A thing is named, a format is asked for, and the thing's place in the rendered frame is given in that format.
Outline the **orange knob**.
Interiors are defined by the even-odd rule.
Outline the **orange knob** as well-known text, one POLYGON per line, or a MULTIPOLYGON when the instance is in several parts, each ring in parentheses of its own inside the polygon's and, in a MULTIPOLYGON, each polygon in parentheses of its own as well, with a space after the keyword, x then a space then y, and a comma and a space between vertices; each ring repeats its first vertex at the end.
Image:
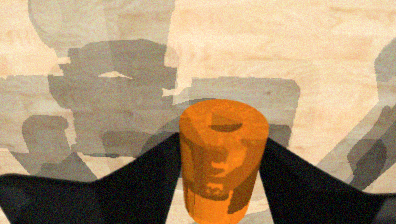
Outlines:
POLYGON ((248 210, 269 124, 246 103, 213 99, 179 120, 183 200, 198 224, 238 224, 248 210))

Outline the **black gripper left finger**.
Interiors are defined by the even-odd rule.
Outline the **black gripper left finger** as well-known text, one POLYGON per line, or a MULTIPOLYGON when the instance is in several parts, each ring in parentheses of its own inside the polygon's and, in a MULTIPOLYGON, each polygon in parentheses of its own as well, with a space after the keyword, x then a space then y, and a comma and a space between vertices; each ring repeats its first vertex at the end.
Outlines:
POLYGON ((166 224, 181 170, 180 134, 93 182, 0 174, 10 224, 166 224))

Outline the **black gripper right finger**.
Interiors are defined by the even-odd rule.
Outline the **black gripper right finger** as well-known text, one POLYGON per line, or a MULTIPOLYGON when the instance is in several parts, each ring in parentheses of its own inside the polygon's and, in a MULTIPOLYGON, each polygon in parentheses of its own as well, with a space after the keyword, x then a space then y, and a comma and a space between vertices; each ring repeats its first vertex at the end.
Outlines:
POLYGON ((396 193, 367 193, 267 137, 259 174, 274 224, 396 224, 396 193))

